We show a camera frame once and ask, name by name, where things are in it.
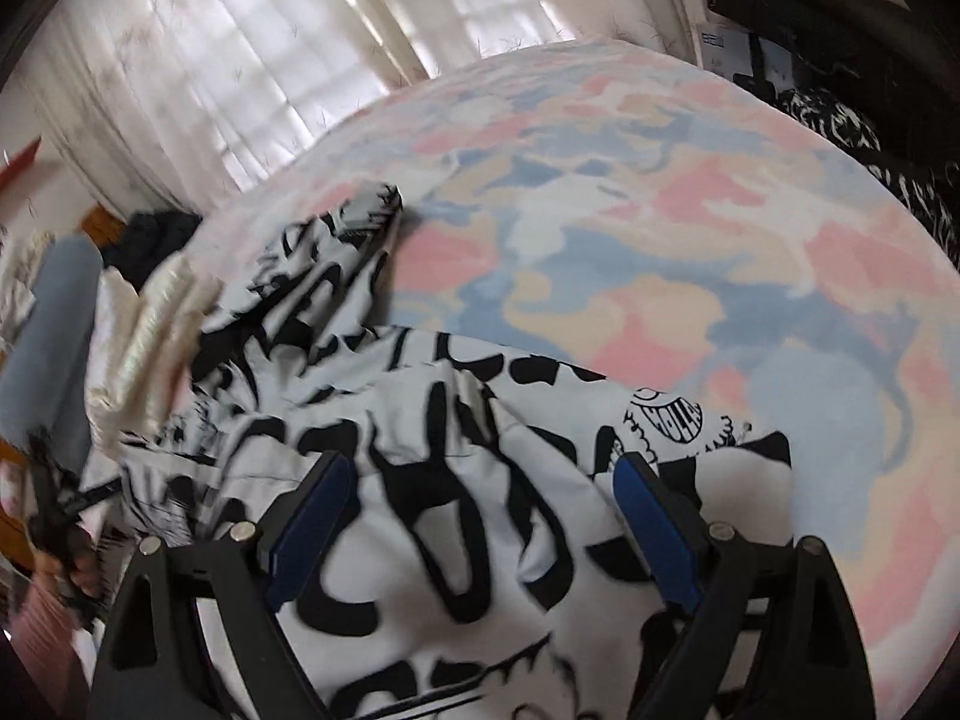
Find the mattress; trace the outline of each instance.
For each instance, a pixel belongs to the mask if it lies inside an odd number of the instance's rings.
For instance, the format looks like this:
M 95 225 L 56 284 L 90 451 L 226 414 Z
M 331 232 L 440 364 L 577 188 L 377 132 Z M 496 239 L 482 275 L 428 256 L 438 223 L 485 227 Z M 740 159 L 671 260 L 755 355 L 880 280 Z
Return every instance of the mattress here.
M 600 40 L 392 95 L 209 217 L 224 280 L 366 180 L 407 217 L 384 323 L 673 389 L 781 430 L 878 716 L 960 630 L 960 276 L 867 170 L 711 74 Z

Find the sheer curtain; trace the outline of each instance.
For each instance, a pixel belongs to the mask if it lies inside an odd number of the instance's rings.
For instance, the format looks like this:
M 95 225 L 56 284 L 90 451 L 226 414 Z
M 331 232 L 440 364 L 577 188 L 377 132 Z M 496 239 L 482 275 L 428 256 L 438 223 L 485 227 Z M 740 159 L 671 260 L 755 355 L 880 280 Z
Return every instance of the sheer curtain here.
M 62 0 L 16 71 L 121 215 L 208 211 L 402 86 L 608 35 L 693 60 L 700 0 Z

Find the wall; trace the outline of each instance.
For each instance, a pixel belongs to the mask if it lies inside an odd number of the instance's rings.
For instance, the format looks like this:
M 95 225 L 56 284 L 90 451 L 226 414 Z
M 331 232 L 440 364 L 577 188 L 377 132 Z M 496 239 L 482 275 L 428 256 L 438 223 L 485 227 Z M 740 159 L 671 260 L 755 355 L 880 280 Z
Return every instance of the wall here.
M 0 91 L 0 151 L 6 149 L 13 156 L 42 134 L 30 98 L 16 81 L 8 82 Z M 66 233 L 76 230 L 95 204 L 70 167 L 44 142 L 37 162 L 0 194 L 0 223 L 11 233 L 34 229 Z

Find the bolt head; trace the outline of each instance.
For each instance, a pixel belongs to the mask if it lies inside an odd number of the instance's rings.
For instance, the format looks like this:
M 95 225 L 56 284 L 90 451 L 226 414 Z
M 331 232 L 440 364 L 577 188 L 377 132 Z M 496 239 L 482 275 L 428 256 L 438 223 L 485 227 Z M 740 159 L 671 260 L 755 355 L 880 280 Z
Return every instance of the bolt head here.
M 709 527 L 709 534 L 714 541 L 732 541 L 733 537 L 736 536 L 736 530 L 733 525 L 728 525 L 726 522 L 712 522 Z
M 800 546 L 810 552 L 811 555 L 823 555 L 824 549 L 827 549 L 827 546 L 817 536 L 804 536 Z
M 152 555 L 161 546 L 163 546 L 163 542 L 157 536 L 147 536 L 140 543 L 140 553 L 141 555 Z
M 255 533 L 256 525 L 253 522 L 237 522 L 230 528 L 230 538 L 240 543 L 249 541 Z

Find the black and white patterned cloth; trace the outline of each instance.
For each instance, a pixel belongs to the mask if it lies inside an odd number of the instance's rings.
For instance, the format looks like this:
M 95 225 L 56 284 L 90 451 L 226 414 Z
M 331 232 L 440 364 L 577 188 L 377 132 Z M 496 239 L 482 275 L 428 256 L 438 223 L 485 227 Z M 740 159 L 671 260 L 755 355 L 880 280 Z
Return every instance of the black and white patterned cloth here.
M 741 445 L 746 423 L 565 362 L 367 327 L 400 216 L 395 188 L 362 191 L 227 287 L 191 408 L 156 443 L 127 438 L 126 517 L 171 544 L 219 538 L 337 449 L 357 495 L 277 615 L 336 717 L 619 720 L 678 623 L 626 536 L 611 464 L 640 452 L 704 515 L 784 543 L 785 440 Z
M 884 151 L 871 122 L 827 89 L 789 89 L 778 95 L 776 107 L 870 170 L 923 225 L 954 268 L 960 269 L 960 233 L 947 203 L 948 197 L 960 196 L 957 165 L 935 175 L 928 167 Z

